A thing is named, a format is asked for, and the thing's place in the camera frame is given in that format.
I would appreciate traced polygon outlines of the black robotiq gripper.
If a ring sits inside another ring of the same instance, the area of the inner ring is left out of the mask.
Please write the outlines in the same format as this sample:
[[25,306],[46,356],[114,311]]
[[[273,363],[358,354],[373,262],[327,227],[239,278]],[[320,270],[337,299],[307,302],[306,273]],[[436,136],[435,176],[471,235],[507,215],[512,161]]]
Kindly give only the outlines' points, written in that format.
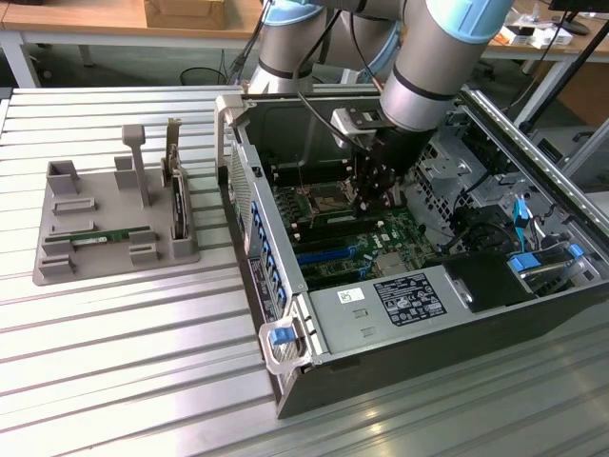
[[354,152],[354,210],[368,211],[378,202],[392,204],[390,191],[419,161],[431,131],[377,129],[368,145]]

